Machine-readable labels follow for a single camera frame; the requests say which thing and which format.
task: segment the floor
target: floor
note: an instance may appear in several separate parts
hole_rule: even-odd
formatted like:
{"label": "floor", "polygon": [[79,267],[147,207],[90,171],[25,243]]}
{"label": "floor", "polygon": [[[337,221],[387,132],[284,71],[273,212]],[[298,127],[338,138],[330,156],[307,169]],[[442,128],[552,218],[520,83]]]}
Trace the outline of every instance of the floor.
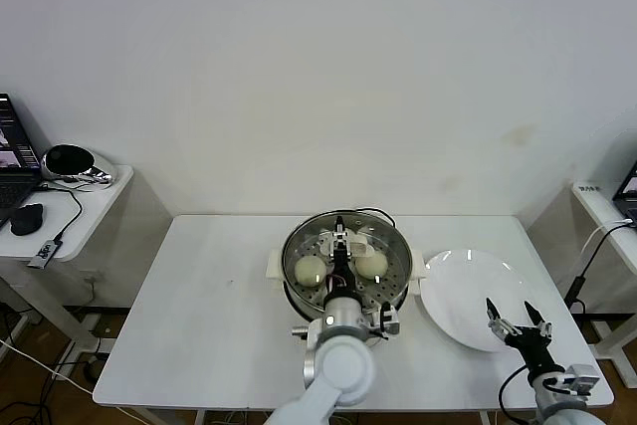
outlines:
{"label": "floor", "polygon": [[[124,320],[125,316],[103,316],[96,326],[96,334],[102,337],[115,337]],[[15,321],[16,318],[9,315],[8,325],[11,326]],[[616,327],[619,324],[620,322],[612,323],[611,327]],[[589,324],[584,325],[583,333],[589,342],[597,341],[595,332]],[[0,336],[5,337],[6,335],[5,323],[0,320]],[[29,325],[16,339],[16,342],[20,349],[44,363],[51,364],[60,361],[67,339],[50,323],[43,320],[38,325]],[[637,365],[637,340],[631,342],[625,350],[633,363]],[[92,389],[92,384],[84,376],[85,365],[77,365],[72,378],[84,388]],[[610,362],[601,361],[600,365],[615,393],[615,402],[609,407],[595,409],[592,412],[609,425],[637,423],[637,390],[626,389],[623,386]],[[97,376],[100,373],[102,363],[98,361],[87,366],[90,368],[90,375]],[[48,375],[44,369],[15,353],[11,353],[0,363],[0,425],[45,425],[50,423],[46,419],[43,421],[40,418],[37,418],[37,421],[32,420],[38,411],[37,405],[16,404],[4,410],[7,405],[15,401],[37,404],[40,401]],[[88,394],[62,381],[56,381],[47,397],[46,404],[52,415],[52,424],[138,425],[139,423],[115,409],[99,407],[93,403]],[[194,411],[179,411],[175,414],[183,421],[184,425],[194,423]],[[518,415],[531,418],[524,413]],[[490,416],[493,423],[494,414],[491,413]],[[210,425],[213,423],[220,425],[224,422],[261,425],[266,418],[267,413],[265,412],[249,412],[245,416],[241,412],[231,414],[227,411],[217,411],[208,412],[206,423]],[[353,413],[334,416],[330,423],[337,425],[480,425],[481,422],[478,413]],[[502,413],[498,413],[498,423],[505,423]]]}

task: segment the small white table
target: small white table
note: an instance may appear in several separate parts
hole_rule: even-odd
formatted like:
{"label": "small white table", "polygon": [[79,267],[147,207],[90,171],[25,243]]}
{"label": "small white table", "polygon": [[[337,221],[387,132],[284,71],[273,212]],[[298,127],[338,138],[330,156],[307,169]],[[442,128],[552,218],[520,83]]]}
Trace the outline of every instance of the small white table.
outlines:
{"label": "small white table", "polygon": [[[624,219],[624,216],[612,203],[612,197],[620,185],[620,182],[579,181],[573,184],[572,191],[599,226],[610,221]],[[635,231],[628,228],[619,229],[612,233],[607,241],[617,251],[626,267],[633,274],[637,274],[637,234]],[[600,342],[590,346],[595,357],[611,360],[624,385],[628,388],[637,388],[637,373],[623,351],[623,347],[628,342],[637,338],[637,315],[613,332],[604,321],[595,320],[592,325],[601,338]]]}
{"label": "small white table", "polygon": [[[281,247],[304,219],[175,218],[117,338],[94,401],[133,408],[274,409],[300,395],[305,345],[290,330],[304,320],[265,271],[271,249]],[[403,216],[396,223],[425,260],[445,249],[475,248],[517,268],[533,287],[536,306],[553,322],[550,351],[555,360],[595,366],[602,378],[589,404],[613,401],[516,218]],[[523,363],[515,350],[485,353],[456,342],[432,322],[415,296],[408,296],[399,317],[400,334],[373,348],[377,377],[354,410],[499,408],[501,384]],[[524,376],[510,384],[505,403],[512,409],[535,408]]]}
{"label": "small white table", "polygon": [[[74,192],[82,203],[83,213],[64,233],[62,247],[47,268],[55,268],[56,262],[71,261],[78,256],[131,177],[132,168],[119,165],[117,180],[111,187],[101,191]],[[74,217],[78,212],[78,205],[71,195],[55,191],[33,193],[25,204],[33,203],[44,205],[44,221],[38,231],[28,236],[15,236],[10,231],[9,223],[0,228],[0,277],[26,303],[72,340],[65,354],[67,361],[77,360],[77,356],[83,351],[96,351],[98,345],[100,351],[110,351],[112,339],[99,341],[90,333],[99,316],[90,315],[83,323],[78,322],[48,291],[46,282],[43,281],[43,271],[27,268],[25,264]],[[0,292],[1,290],[6,293],[6,285],[0,288]],[[21,307],[14,306],[15,298],[10,298],[8,302],[11,301],[12,307]],[[62,373],[69,373],[72,368],[72,365],[64,366]]]}

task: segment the metal pot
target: metal pot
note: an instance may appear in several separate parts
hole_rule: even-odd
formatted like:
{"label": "metal pot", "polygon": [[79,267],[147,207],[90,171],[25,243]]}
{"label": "metal pot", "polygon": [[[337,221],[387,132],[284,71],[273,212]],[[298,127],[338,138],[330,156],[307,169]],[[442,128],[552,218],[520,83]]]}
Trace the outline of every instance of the metal pot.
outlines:
{"label": "metal pot", "polygon": [[313,216],[297,226],[288,236],[282,253],[282,271],[284,290],[288,300],[305,319],[319,318],[323,312],[323,299],[327,295],[325,281],[316,287],[300,285],[295,277],[295,265],[303,256],[319,256],[331,265],[321,253],[320,245],[324,233],[333,231],[336,217],[341,216],[345,227],[366,238],[367,244],[375,251],[382,252],[388,263],[387,273],[382,277],[369,280],[359,275],[355,268],[356,289],[362,298],[364,314],[371,314],[381,304],[389,302],[399,309],[407,295],[407,287],[412,271],[411,250],[405,238],[398,230],[380,217],[362,211],[337,210]]}

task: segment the white wall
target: white wall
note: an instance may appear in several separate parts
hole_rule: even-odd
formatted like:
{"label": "white wall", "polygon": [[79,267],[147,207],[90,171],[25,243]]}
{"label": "white wall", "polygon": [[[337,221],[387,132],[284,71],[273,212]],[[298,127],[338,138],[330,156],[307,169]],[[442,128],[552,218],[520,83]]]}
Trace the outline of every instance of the white wall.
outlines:
{"label": "white wall", "polygon": [[0,7],[0,90],[51,142],[132,164],[172,215],[374,204],[529,226],[637,127],[634,0]]}

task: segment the computer mouse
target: computer mouse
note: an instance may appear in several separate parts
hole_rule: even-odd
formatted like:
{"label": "computer mouse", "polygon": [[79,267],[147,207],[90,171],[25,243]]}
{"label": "computer mouse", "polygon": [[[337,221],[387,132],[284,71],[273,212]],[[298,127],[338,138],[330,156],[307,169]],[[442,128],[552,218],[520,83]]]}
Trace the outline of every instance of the computer mouse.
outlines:
{"label": "computer mouse", "polygon": [[11,232],[16,236],[25,236],[36,232],[42,226],[42,204],[28,204],[11,215]]}

